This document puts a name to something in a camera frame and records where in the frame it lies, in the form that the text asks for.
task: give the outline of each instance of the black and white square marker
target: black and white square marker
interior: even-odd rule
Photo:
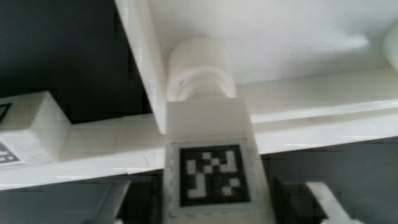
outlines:
[[[255,155],[246,138],[173,142],[168,150],[171,217],[262,210]]]
[[[180,205],[251,201],[241,145],[182,148]]]
[[[6,145],[0,143],[0,165],[20,162],[15,153],[10,151]]]

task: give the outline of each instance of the white panel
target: white panel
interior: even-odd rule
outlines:
[[[150,0],[164,58],[180,42],[225,43],[241,83],[388,67],[398,1]]]

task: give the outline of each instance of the white plastic part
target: white plastic part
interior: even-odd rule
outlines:
[[[329,217],[322,224],[363,224],[361,221],[351,218],[326,183],[308,182],[306,185]]]
[[[166,130],[166,65],[153,27],[148,0],[116,0],[121,21],[132,45],[136,63],[157,117],[161,132]]]
[[[0,142],[27,165],[56,162],[70,120],[49,92],[0,99],[11,108],[0,123]]]
[[[228,50],[207,37],[177,46],[169,59],[169,101],[237,96]]]
[[[395,70],[398,71],[398,25],[393,27],[386,37],[384,54]]]
[[[203,99],[189,100],[184,102],[168,103],[168,156],[166,156],[166,176],[164,176],[164,220],[168,224],[205,224],[205,223],[230,223],[242,224],[251,220],[251,224],[274,224],[274,210],[269,195],[269,185],[265,181],[265,171],[262,166],[262,158],[258,155],[253,124],[248,113],[246,102],[241,98]],[[212,212],[207,208],[196,208],[196,211],[189,211],[193,216],[182,211],[177,216],[171,217],[175,210],[175,201],[180,193],[175,188],[178,166],[173,167],[173,161],[180,161],[177,158],[178,146],[216,146],[232,144],[237,139],[244,139],[248,144],[248,160],[244,161],[249,166],[248,178],[253,183],[253,191],[257,192],[257,199],[253,203],[258,206],[241,206],[241,211],[233,210],[233,204],[226,204],[221,212],[216,208]]]

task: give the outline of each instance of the white surface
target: white surface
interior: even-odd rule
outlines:
[[[152,115],[74,125],[61,161],[0,170],[0,190],[164,168],[164,136]]]
[[[390,63],[398,71],[398,21],[397,25],[388,33],[386,43],[384,43],[384,53]]]
[[[393,69],[308,76],[241,85],[253,123],[398,108]]]
[[[216,38],[239,83],[388,67],[383,42],[398,21],[397,0],[146,1],[164,58],[187,38]]]
[[[47,92],[0,99],[13,103],[0,124],[0,142],[26,165],[56,162],[70,132],[70,121]]]
[[[329,217],[322,224],[363,224],[358,220],[352,220],[326,183],[308,182],[306,185]]]
[[[207,37],[185,40],[169,58],[168,100],[237,96],[230,55],[223,44]]]

